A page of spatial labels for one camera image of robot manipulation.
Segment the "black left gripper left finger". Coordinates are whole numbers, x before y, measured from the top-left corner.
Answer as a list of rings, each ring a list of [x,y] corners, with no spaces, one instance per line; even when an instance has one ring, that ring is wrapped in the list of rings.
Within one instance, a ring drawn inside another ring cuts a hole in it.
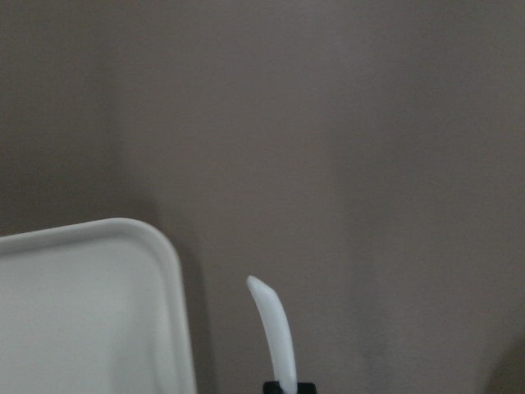
[[[265,382],[262,385],[263,394],[281,394],[281,385],[279,382],[271,381]]]

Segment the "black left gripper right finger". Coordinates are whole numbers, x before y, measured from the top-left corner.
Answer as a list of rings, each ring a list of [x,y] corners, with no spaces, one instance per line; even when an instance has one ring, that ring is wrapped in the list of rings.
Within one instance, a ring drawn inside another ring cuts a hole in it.
[[[297,394],[316,394],[316,385],[314,383],[297,383]]]

